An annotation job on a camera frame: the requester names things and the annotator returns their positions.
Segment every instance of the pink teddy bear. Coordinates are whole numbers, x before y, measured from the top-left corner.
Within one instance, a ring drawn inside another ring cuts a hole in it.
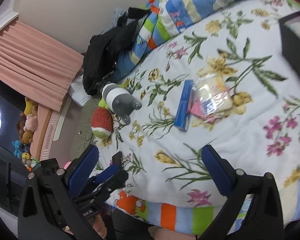
[[[27,115],[26,124],[23,128],[25,132],[34,132],[37,129],[38,117],[32,116],[32,114]]]

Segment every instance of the panda plush toy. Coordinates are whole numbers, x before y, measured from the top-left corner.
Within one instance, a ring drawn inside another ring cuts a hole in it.
[[[132,96],[131,89],[125,89],[115,83],[109,83],[102,89],[102,97],[109,110],[117,114],[125,124],[130,123],[131,112],[142,107],[142,103]]]

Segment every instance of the hand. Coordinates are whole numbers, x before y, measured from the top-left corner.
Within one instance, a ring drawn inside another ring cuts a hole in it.
[[[94,219],[94,223],[92,225],[92,228],[98,233],[98,235],[102,238],[105,239],[107,236],[107,228],[105,223],[103,222],[101,216],[98,214],[96,215]],[[67,233],[73,235],[71,230],[65,230]]]

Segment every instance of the metal screw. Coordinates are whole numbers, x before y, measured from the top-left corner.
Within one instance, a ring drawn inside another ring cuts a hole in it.
[[[65,174],[65,169],[59,169],[59,170],[57,170],[56,174],[58,176],[61,176],[61,175]]]
[[[28,179],[33,179],[34,178],[34,173],[33,172],[30,172],[29,174],[28,174]]]
[[[242,170],[242,169],[236,169],[235,173],[238,174],[239,176],[242,176],[242,175],[244,175],[244,170]]]
[[[266,173],[266,177],[267,177],[268,179],[273,179],[273,175],[272,175],[270,172],[267,172],[267,173]]]

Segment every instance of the watermelon plush toy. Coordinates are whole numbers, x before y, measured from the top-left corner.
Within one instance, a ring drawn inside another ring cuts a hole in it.
[[[102,107],[94,110],[91,118],[91,129],[95,137],[108,139],[113,132],[113,120],[110,112]]]

